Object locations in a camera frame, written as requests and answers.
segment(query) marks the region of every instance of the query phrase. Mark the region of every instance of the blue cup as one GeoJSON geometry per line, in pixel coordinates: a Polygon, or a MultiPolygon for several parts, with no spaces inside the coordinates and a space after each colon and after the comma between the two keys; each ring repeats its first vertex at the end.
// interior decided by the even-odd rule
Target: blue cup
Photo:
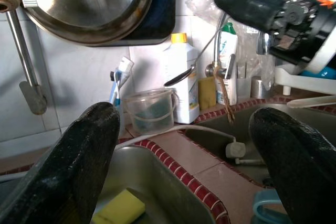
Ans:
{"type": "Polygon", "coordinates": [[[292,224],[288,215],[264,207],[269,204],[282,205],[275,189],[263,190],[255,194],[253,203],[255,216],[252,219],[252,224],[292,224]]]}

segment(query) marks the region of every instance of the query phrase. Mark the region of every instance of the kitchen sink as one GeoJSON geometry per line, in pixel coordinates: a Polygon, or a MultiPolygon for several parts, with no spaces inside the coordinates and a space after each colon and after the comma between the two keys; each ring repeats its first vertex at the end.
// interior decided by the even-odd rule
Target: kitchen sink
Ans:
{"type": "MultiPolygon", "coordinates": [[[[0,184],[2,200],[17,182],[0,184]]],[[[146,148],[115,151],[95,212],[126,188],[146,205],[134,224],[216,223],[210,210],[146,148]]]]}
{"type": "MultiPolygon", "coordinates": [[[[230,126],[227,116],[222,115],[216,118],[198,123],[197,125],[213,128],[236,137],[238,142],[245,143],[246,155],[243,159],[261,159],[260,154],[255,148],[249,137],[248,125],[250,116],[259,108],[271,107],[286,112],[295,119],[310,125],[322,133],[333,145],[336,146],[336,134],[334,127],[336,125],[336,116],[314,109],[291,109],[285,104],[259,104],[253,107],[235,112],[236,120],[233,126],[230,126]]],[[[272,186],[267,167],[265,165],[236,165],[234,159],[229,159],[225,155],[225,147],[231,142],[229,138],[218,136],[213,133],[198,130],[186,131],[186,136],[197,144],[234,166],[241,173],[252,178],[256,182],[272,186]]]]}

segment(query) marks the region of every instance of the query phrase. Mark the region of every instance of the clear plastic tub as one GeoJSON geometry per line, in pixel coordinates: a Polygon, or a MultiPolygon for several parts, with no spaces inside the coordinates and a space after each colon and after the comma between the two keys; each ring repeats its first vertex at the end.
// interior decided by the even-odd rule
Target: clear plastic tub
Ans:
{"type": "Polygon", "coordinates": [[[164,132],[174,126],[174,89],[155,89],[124,99],[134,129],[145,135],[164,132]]]}

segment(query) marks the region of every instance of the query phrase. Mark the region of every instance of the metal spoon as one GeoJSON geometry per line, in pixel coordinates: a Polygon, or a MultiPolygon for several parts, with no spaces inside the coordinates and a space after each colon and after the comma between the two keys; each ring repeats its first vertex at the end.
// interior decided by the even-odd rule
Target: metal spoon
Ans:
{"type": "Polygon", "coordinates": [[[205,52],[205,50],[207,49],[207,47],[210,45],[211,41],[213,41],[213,39],[216,37],[216,35],[218,34],[219,31],[221,31],[222,28],[220,27],[214,34],[214,36],[211,37],[211,39],[209,40],[209,42],[205,45],[205,47],[203,48],[203,50],[198,54],[194,64],[192,64],[190,66],[189,69],[187,69],[185,72],[183,72],[182,74],[179,74],[178,76],[174,77],[173,79],[171,79],[170,81],[166,82],[164,84],[165,87],[170,87],[172,85],[175,85],[177,83],[179,83],[180,81],[183,81],[185,78],[187,78],[196,68],[196,63],[198,61],[198,59],[202,56],[202,54],[205,52]]]}

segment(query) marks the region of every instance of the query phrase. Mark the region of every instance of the metal rod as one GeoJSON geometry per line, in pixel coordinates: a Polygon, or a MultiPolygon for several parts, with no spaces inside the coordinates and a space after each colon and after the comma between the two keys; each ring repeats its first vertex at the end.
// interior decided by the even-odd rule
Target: metal rod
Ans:
{"type": "Polygon", "coordinates": [[[38,89],[38,82],[34,72],[33,63],[31,61],[29,51],[27,48],[26,40],[23,35],[19,19],[15,10],[6,12],[7,20],[11,28],[17,52],[19,54],[21,64],[26,76],[26,79],[30,86],[36,91],[37,94],[40,94],[38,89]]]}

